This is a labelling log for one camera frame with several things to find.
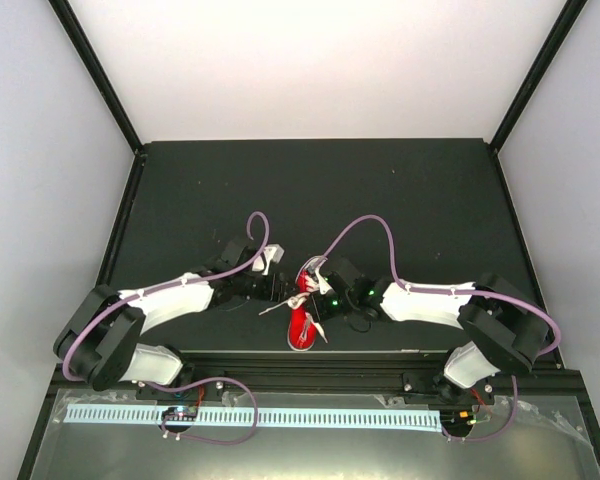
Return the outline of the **white shoelace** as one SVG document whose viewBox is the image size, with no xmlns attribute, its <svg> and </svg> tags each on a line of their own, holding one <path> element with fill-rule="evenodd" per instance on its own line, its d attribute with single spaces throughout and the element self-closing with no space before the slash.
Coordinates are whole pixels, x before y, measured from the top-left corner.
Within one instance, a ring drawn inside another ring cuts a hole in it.
<svg viewBox="0 0 600 480">
<path fill-rule="evenodd" d="M 319 320 L 318 300 L 324 300 L 327 293 L 325 282 L 321 280 L 314 267 L 305 265 L 295 280 L 297 291 L 283 296 L 283 299 L 273 306 L 258 313 L 267 315 L 282 307 L 290 310 L 290 322 L 287 330 L 289 347 L 296 352 L 310 350 L 316 339 L 321 337 L 328 342 L 324 329 Z"/>
</svg>

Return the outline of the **red canvas sneaker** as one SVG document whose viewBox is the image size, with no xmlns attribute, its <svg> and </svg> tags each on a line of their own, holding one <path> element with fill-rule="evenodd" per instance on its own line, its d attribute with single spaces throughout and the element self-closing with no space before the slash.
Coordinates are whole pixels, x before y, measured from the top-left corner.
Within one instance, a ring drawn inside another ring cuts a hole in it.
<svg viewBox="0 0 600 480">
<path fill-rule="evenodd" d="M 319 322 L 314 321 L 309 313 L 308 301 L 311 293 L 306 288 L 302 268 L 296 277 L 296 285 L 300 287 L 300 293 L 287 301 L 287 305 L 291 309 L 287 342 L 289 347 L 296 352 L 310 350 L 317 336 L 320 336 L 325 343 L 328 342 L 323 327 Z"/>
</svg>

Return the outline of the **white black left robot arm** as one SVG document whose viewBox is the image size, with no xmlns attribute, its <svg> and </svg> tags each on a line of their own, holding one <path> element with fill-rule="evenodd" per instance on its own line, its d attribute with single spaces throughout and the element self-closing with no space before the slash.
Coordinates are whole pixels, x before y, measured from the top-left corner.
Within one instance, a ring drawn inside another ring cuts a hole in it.
<svg viewBox="0 0 600 480">
<path fill-rule="evenodd" d="M 95 391 L 119 382 L 157 384 L 173 399 L 194 388 L 193 372 L 168 346 L 141 343 L 147 331 L 188 314 L 216 308 L 235 297 L 281 303 L 298 295 L 296 282 L 279 272 L 278 244 L 258 247 L 247 238 L 230 241 L 205 264 L 161 284 L 116 291 L 94 287 L 53 344 L 63 371 Z"/>
</svg>

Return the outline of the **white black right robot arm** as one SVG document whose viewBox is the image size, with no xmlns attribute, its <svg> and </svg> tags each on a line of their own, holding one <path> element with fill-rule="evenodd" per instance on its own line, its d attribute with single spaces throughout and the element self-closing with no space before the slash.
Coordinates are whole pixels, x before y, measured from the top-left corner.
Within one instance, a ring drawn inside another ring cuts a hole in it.
<svg viewBox="0 0 600 480">
<path fill-rule="evenodd" d="M 551 350 L 546 337 L 554 321 L 537 305 L 517 298 L 516 289 L 497 275 L 458 285 L 371 279 L 348 260 L 315 259 L 299 275 L 306 297 L 300 307 L 321 332 L 322 322 L 357 315 L 376 321 L 421 322 L 465 333 L 465 345 L 451 351 L 434 377 L 437 396 L 456 403 L 478 382 L 498 373 L 530 372 Z"/>
</svg>

